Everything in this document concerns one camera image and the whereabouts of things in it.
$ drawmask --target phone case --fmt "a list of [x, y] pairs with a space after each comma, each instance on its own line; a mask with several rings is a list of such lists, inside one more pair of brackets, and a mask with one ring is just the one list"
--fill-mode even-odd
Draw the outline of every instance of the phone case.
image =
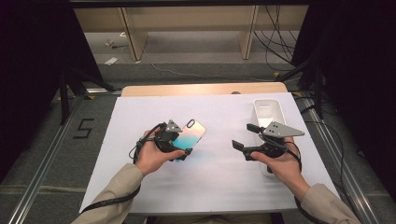
[[174, 146], [181, 149], [193, 148], [205, 134], [206, 128], [197, 120], [191, 119], [174, 141]]

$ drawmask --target printed number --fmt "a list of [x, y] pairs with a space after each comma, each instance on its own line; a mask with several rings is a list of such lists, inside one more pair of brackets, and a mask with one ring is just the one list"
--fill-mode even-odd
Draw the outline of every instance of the printed number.
[[84, 139], [90, 136], [92, 128], [81, 128], [84, 121], [93, 121], [93, 119], [82, 119], [81, 122], [79, 123], [77, 131], [87, 131], [87, 134], [85, 134], [85, 136], [74, 136], [73, 139]]

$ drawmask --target hand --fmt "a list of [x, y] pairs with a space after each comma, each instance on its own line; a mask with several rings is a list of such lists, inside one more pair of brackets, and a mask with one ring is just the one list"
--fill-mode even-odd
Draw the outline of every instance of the hand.
[[[292, 137], [285, 137], [285, 142], [294, 143], [294, 140]], [[287, 143], [288, 147], [290, 151], [298, 155], [298, 149], [292, 143]], [[303, 199], [310, 187], [301, 175], [299, 163], [289, 153], [274, 159], [260, 152], [252, 152], [250, 156], [267, 164], [274, 175], [290, 189], [299, 201]]]
[[[153, 134], [157, 133], [160, 128], [156, 129]], [[160, 169], [160, 167], [169, 160], [174, 160], [185, 154], [184, 150], [173, 152], [161, 152], [153, 141], [147, 141], [140, 149], [136, 166], [142, 171], [143, 175], [148, 175]]]

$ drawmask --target forearm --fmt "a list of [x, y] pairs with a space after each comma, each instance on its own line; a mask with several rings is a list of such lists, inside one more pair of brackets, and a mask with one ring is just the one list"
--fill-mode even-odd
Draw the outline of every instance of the forearm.
[[360, 223], [353, 212], [322, 184], [311, 187], [300, 202], [308, 214], [324, 222]]
[[[92, 203], [123, 197], [134, 192], [143, 180], [133, 164], [124, 165]], [[131, 210], [132, 201], [96, 208], [81, 214], [73, 223], [122, 223]]]

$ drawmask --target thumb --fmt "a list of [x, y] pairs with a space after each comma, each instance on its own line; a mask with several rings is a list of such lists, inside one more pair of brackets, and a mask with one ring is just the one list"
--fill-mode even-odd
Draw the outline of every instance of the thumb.
[[175, 150], [172, 152], [165, 153], [166, 159], [168, 160], [174, 160], [176, 158], [183, 156], [184, 154], [186, 154], [184, 150]]
[[264, 153], [260, 153], [257, 151], [254, 151], [250, 154], [251, 158], [255, 159], [256, 161], [261, 161], [264, 162], [265, 164], [268, 164], [272, 159], [267, 157]]

